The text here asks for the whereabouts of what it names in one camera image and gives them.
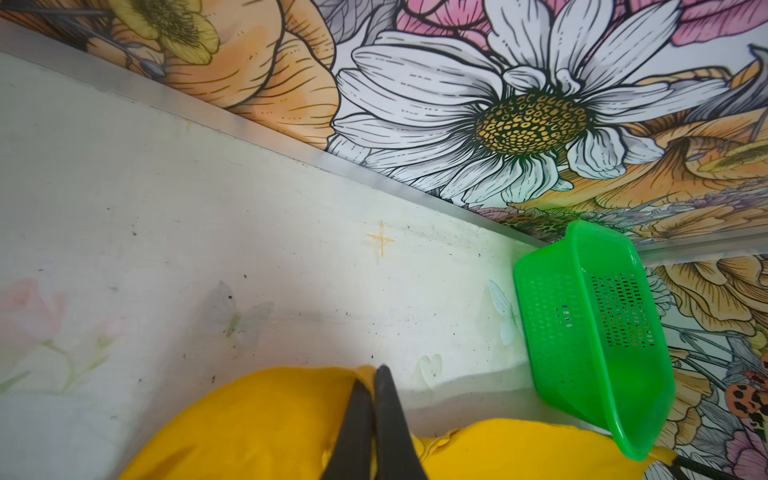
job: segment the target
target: white daisy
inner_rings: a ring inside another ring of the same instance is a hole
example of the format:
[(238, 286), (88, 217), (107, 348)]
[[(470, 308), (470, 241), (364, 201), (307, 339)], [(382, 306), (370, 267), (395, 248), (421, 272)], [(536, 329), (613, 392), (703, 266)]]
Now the white daisy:
[(566, 168), (620, 177), (624, 164), (664, 153), (621, 124), (727, 90), (723, 80), (622, 84), (667, 43), (677, 6), (645, 8), (604, 36), (614, 0), (573, 0), (554, 21), (539, 0), (486, 0), (491, 56), (453, 38), (384, 32), (337, 76), (365, 113), (337, 118), (328, 150), (460, 204), (570, 190), (558, 177)]

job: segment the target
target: white petal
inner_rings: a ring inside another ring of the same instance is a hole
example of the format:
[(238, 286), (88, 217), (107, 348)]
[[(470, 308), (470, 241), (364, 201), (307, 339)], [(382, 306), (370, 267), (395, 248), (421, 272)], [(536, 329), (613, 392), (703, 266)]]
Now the white petal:
[(434, 51), (369, 45), (356, 48), (352, 59), (379, 86), (430, 104), (492, 103), (504, 91), (497, 73)]
[(330, 138), (326, 151), (356, 164), (364, 161), (368, 157), (368, 154), (371, 153), (370, 148), (361, 147), (341, 135), (333, 135)]
[(614, 0), (571, 0), (560, 10), (549, 40), (549, 68), (578, 71), (611, 22)]
[(368, 156), (366, 166), (373, 168), (401, 167), (402, 165), (417, 164), (427, 160), (434, 160), (457, 151), (464, 144), (466, 138), (467, 137), (464, 135), (456, 134), (448, 140), (437, 144), (413, 148), (380, 150)]
[(598, 127), (568, 148), (568, 166), (579, 176), (607, 180), (627, 173), (621, 163), (626, 149), (614, 128)]
[(518, 162), (523, 170), (522, 175), (502, 190), (502, 199), (508, 204), (521, 204), (538, 198), (558, 181), (554, 156), (547, 154), (541, 157), (520, 158)]
[(584, 65), (584, 91), (620, 84), (652, 57), (674, 33), (679, 3), (652, 5), (621, 22)]
[(539, 0), (485, 0), (488, 45), (511, 66), (546, 68), (549, 9)]
[(435, 172), (434, 174), (418, 178), (411, 182), (409, 185), (411, 187), (418, 188), (419, 190), (428, 192), (447, 184), (461, 169), (462, 166), (459, 165), (457, 167), (449, 168), (448, 170), (441, 170)]
[(383, 31), (376, 37), (374, 45), (401, 45), (425, 50), (437, 51), (475, 67), (501, 73), (499, 66), (488, 59), (481, 51), (466, 41), (447, 37), (426, 37), (403, 31)]
[(576, 95), (581, 90), (581, 84), (574, 80), (571, 72), (562, 68), (554, 73), (554, 79), (565, 96)]
[(442, 155), (439, 158), (433, 158), (432, 160), (400, 167), (392, 172), (390, 177), (401, 182), (409, 182), (416, 178), (424, 177), (425, 175), (431, 175), (435, 172), (459, 166), (469, 160), (472, 153), (472, 149), (462, 148), (449, 154)]
[(599, 91), (582, 101), (599, 114), (620, 114), (631, 108), (642, 107), (672, 94), (669, 84), (659, 82), (650, 85), (616, 87)]
[(466, 190), (474, 187), (484, 178), (495, 174), (504, 161), (498, 155), (490, 158), (483, 158), (474, 161), (462, 168), (447, 185), (440, 190), (441, 198), (453, 198), (456, 195), (463, 194)]
[(664, 155), (664, 149), (656, 145), (653, 138), (638, 137), (626, 128), (619, 127), (621, 140), (627, 146), (627, 156), (624, 163), (631, 165), (645, 165), (655, 162)]
[(678, 81), (670, 85), (672, 92), (661, 100), (639, 108), (632, 108), (624, 113), (602, 115), (595, 118), (603, 123), (623, 124), (632, 121), (646, 121), (663, 117), (676, 111), (696, 107), (717, 95), (729, 90), (726, 82), (720, 79), (698, 81)]
[(533, 67), (515, 67), (507, 70), (502, 75), (504, 82), (511, 85), (515, 90), (544, 90), (547, 84), (547, 75), (543, 71)]
[(558, 181), (552, 186), (552, 190), (555, 192), (567, 192), (574, 189), (574, 185), (568, 180), (558, 178)]
[(476, 204), (509, 187), (512, 182), (522, 175), (523, 169), (516, 159), (506, 159), (501, 170), (485, 178), (482, 182), (467, 190), (462, 201), (467, 204)]
[(474, 118), (476, 110), (464, 105), (434, 105), (394, 94), (373, 83), (358, 70), (341, 70), (336, 84), (344, 97), (392, 123), (414, 127), (438, 127)]
[(411, 148), (438, 143), (450, 137), (450, 127), (412, 127), (394, 124), (369, 114), (334, 120), (333, 130), (358, 145), (371, 148)]

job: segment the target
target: flower center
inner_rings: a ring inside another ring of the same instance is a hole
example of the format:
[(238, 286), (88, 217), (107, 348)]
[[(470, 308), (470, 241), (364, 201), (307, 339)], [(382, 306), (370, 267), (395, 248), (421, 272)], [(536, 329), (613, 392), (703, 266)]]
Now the flower center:
[(199, 36), (194, 20), (179, 0), (134, 0), (136, 9), (163, 35), (193, 45)]
[(587, 111), (579, 104), (534, 93), (508, 98), (483, 111), (475, 137), (500, 154), (538, 154), (566, 145), (587, 125)]

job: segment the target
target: white surface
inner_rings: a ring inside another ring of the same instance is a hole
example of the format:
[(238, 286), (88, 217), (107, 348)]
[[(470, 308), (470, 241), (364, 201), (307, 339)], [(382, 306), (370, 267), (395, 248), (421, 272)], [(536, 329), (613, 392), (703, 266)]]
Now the white surface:
[[(114, 478), (179, 411), (268, 366), (386, 363), (421, 435), (564, 421), (488, 290), (516, 306), (511, 264), (533, 247), (9, 55), (0, 71), (0, 290), (63, 292), (55, 343), (73, 352), (124, 319), (66, 392), (49, 349), (15, 366), (32, 374), (0, 398), (3, 480)], [(256, 335), (212, 327), (220, 281), (239, 310), (274, 303)]]

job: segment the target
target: heart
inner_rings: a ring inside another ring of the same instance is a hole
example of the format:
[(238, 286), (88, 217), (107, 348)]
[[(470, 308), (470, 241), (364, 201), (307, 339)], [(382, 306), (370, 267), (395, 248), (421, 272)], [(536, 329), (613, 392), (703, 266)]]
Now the heart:
[(430, 390), (440, 383), (442, 377), (442, 357), (436, 353), (431, 358), (424, 355), (419, 359), (419, 371)]

